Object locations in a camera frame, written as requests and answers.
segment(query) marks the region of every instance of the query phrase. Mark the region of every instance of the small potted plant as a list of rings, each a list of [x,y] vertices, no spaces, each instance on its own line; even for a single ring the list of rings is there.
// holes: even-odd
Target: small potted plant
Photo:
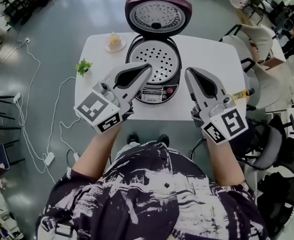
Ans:
[[[83,77],[83,74],[85,74],[92,66],[92,63],[89,63],[83,58],[83,60],[76,64],[77,73]]]

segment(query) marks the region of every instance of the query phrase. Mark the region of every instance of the concrete floor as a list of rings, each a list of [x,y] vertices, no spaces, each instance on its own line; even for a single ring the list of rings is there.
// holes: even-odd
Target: concrete floor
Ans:
[[[193,5],[193,15],[189,25],[182,32],[184,35],[219,40],[233,25],[238,24],[235,9],[227,0],[188,0]],[[54,103],[59,85],[68,77],[75,77],[75,64],[86,39],[90,35],[131,32],[124,15],[125,0],[55,0],[47,7],[36,10],[32,18],[22,27],[18,40],[28,37],[31,40],[29,50],[41,61],[41,67],[31,87],[26,130],[38,156],[46,152]],[[9,31],[0,58],[17,44],[15,38],[20,26]],[[8,60],[0,64],[0,95],[15,95],[21,92],[25,96],[31,78],[37,69],[37,62],[27,54],[26,46],[18,49]],[[49,151],[55,154],[55,160],[49,170],[55,180],[66,171],[66,152],[68,150],[60,140],[59,121],[70,124],[76,119],[73,111],[74,80],[62,87],[57,104],[54,132]],[[2,105],[1,111],[8,111],[16,119],[18,111],[14,105]],[[18,125],[4,120],[5,125]],[[162,121],[127,121],[116,140],[112,155],[125,143],[128,133],[135,131],[142,142],[157,138],[165,133],[170,138],[171,147],[187,154],[201,133],[193,122]],[[84,121],[76,123],[71,129],[63,129],[63,138],[80,154],[94,136],[94,130]],[[27,239],[34,236],[34,223],[43,209],[51,188],[52,180],[47,173],[36,171],[27,150],[22,132],[6,131],[0,133],[2,142],[19,138],[20,142],[8,149],[10,157],[25,158],[26,162],[13,166],[6,173],[8,181],[3,195],[11,212]],[[211,175],[210,163],[206,148],[199,147],[196,152],[196,163]],[[36,161],[39,168],[43,163]]]

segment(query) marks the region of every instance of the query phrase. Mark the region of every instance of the plug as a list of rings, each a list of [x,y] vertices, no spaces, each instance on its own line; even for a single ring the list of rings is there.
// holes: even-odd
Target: plug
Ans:
[[[75,161],[79,160],[79,155],[77,153],[73,153],[73,158],[75,158]]]
[[[17,93],[15,97],[13,97],[13,103],[17,103],[17,101],[20,99],[21,93]]]
[[[52,160],[54,160],[54,158],[55,158],[55,156],[54,156],[53,152],[49,152],[46,159],[45,159],[45,161],[44,161],[45,164],[47,166],[49,166],[51,164]]]

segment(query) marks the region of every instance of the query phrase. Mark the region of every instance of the black and white shirt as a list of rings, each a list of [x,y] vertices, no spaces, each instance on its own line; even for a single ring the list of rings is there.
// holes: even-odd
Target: black and white shirt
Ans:
[[[120,154],[97,181],[69,170],[36,223],[39,240],[268,239],[244,182],[220,187],[156,141]]]

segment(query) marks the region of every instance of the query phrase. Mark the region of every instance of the small plate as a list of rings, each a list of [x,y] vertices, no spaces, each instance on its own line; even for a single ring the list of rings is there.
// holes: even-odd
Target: small plate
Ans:
[[[119,36],[119,37],[120,37],[120,40],[121,40],[121,46],[119,46],[119,48],[115,49],[115,50],[111,50],[109,48],[109,38],[108,38],[107,44],[106,44],[106,47],[105,47],[108,52],[115,53],[115,52],[121,51],[126,46],[126,41],[121,36]]]

